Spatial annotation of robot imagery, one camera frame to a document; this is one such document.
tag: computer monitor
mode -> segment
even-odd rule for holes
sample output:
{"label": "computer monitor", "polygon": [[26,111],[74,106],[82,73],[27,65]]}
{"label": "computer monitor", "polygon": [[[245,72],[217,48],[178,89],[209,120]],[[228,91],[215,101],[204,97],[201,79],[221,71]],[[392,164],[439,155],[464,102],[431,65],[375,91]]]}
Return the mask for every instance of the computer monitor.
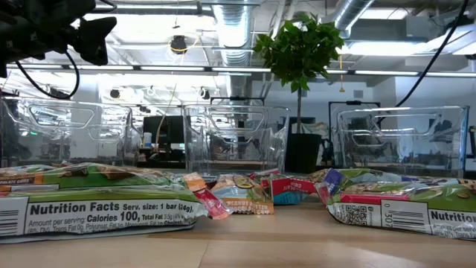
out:
{"label": "computer monitor", "polygon": [[[153,144],[155,143],[155,136],[157,134],[158,125],[161,123],[161,120],[161,116],[150,116],[144,118],[144,132],[152,133]],[[164,123],[162,123],[160,137],[161,140],[159,141],[159,143],[161,143],[162,141],[171,144],[185,143],[183,116],[166,116],[164,119]]]}

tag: black plant pot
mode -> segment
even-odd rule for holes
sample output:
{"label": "black plant pot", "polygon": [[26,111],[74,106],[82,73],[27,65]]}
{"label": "black plant pot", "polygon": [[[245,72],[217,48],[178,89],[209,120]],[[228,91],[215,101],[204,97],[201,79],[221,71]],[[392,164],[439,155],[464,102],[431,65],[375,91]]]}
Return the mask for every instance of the black plant pot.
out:
{"label": "black plant pot", "polygon": [[286,171],[312,173],[318,160],[321,135],[291,134],[286,148]]}

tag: desk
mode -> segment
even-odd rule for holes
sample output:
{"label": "desk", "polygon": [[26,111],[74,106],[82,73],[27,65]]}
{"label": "desk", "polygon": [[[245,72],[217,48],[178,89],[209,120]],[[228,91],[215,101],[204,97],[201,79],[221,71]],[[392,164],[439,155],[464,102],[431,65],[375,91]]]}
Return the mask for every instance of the desk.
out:
{"label": "desk", "polygon": [[346,226],[317,203],[182,232],[0,245],[1,267],[476,267],[476,242]]}

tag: potted plant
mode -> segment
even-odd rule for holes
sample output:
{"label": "potted plant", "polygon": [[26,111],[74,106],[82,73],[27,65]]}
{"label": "potted plant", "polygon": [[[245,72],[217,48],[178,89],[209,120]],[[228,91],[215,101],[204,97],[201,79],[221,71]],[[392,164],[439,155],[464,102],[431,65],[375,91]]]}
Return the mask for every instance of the potted plant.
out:
{"label": "potted plant", "polygon": [[328,78],[325,68],[331,59],[338,59],[336,48],[341,48],[344,41],[333,22],[317,24],[306,15],[297,22],[298,26],[286,20],[275,39],[259,34],[253,50],[264,59],[264,67],[280,79],[281,86],[291,83],[291,92],[297,92],[297,134],[288,137],[287,159],[296,164],[290,171],[313,172],[321,137],[300,134],[302,91],[309,90],[309,78]]}

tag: granola bar package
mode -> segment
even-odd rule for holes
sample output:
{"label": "granola bar package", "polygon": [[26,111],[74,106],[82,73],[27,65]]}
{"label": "granola bar package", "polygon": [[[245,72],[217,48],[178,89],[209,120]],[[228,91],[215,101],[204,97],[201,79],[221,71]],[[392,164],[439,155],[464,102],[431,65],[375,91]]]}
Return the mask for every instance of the granola bar package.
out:
{"label": "granola bar package", "polygon": [[83,163],[27,178],[0,185],[0,243],[186,229],[215,212],[183,177],[158,170]]}
{"label": "granola bar package", "polygon": [[239,214],[274,214],[273,201],[253,179],[237,174],[220,175],[211,192]]}
{"label": "granola bar package", "polygon": [[476,239],[476,181],[358,168],[316,177],[320,198],[341,223]]}
{"label": "granola bar package", "polygon": [[255,176],[275,205],[297,205],[310,194],[316,193],[314,182],[307,177],[270,173]]}
{"label": "granola bar package", "polygon": [[205,181],[197,172],[184,175],[184,179],[188,188],[210,212],[212,219],[222,220],[231,215],[233,211],[208,190]]}

